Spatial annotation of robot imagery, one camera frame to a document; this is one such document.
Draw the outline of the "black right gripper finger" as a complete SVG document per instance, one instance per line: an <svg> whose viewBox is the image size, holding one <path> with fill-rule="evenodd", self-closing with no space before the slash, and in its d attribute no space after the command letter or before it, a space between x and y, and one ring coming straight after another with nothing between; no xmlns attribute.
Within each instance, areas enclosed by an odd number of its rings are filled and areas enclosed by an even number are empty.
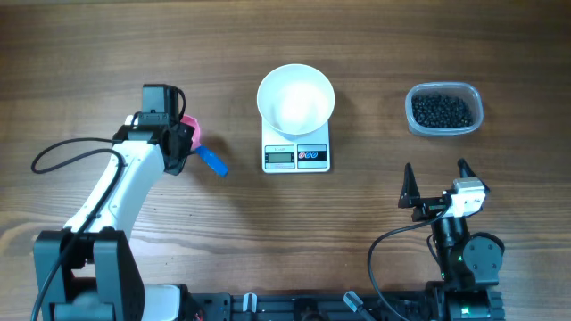
<svg viewBox="0 0 571 321"><path fill-rule="evenodd" d="M490 192L490 188L476 175L463 158L458 160L457 165L460 174L460 178L457 179L458 193L468 193L469 191Z"/></svg>
<svg viewBox="0 0 571 321"><path fill-rule="evenodd" d="M413 208L420 204L420 192L410 163L404 168L403 184L398 207L401 209Z"/></svg>

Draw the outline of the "pink scoop with blue handle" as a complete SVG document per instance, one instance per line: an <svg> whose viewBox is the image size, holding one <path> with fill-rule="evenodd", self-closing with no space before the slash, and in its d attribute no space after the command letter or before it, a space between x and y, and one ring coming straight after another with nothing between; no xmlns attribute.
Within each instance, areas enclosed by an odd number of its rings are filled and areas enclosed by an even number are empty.
<svg viewBox="0 0 571 321"><path fill-rule="evenodd" d="M191 152L197 154L217 175L225 177L228 172L228 166L222 159L205 145L201 143L201 127L196 118L189 115L184 115L181 122L194 129L192 134Z"/></svg>

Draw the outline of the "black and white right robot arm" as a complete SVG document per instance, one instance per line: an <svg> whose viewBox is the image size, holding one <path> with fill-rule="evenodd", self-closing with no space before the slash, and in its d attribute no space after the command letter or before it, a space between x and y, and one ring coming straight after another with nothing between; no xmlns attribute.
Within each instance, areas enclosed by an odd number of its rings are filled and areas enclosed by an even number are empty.
<svg viewBox="0 0 571 321"><path fill-rule="evenodd" d="M412 208L415 223L432 230L441 280L426 284L427 320L504 320L499 284L505 245L497 236L471 233L467 219L483 209L489 187L468 163L458 160L459 177L437 197L420 196L413 169L405 165L398 206Z"/></svg>

